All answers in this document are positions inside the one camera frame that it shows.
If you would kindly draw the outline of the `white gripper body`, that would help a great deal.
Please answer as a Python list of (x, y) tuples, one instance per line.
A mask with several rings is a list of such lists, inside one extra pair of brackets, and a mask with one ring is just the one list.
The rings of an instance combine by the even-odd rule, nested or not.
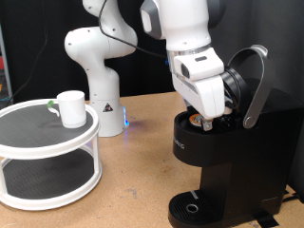
[(174, 88), (205, 119), (211, 120), (228, 114), (225, 107), (224, 83), (219, 75), (190, 82), (181, 76), (173, 76)]

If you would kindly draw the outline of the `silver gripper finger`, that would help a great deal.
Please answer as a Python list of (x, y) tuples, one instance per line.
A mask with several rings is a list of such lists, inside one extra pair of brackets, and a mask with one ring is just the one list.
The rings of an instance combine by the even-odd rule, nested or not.
[(202, 128), (203, 128), (204, 131), (209, 131), (213, 128), (213, 121), (212, 120), (202, 119), (201, 124), (202, 124)]

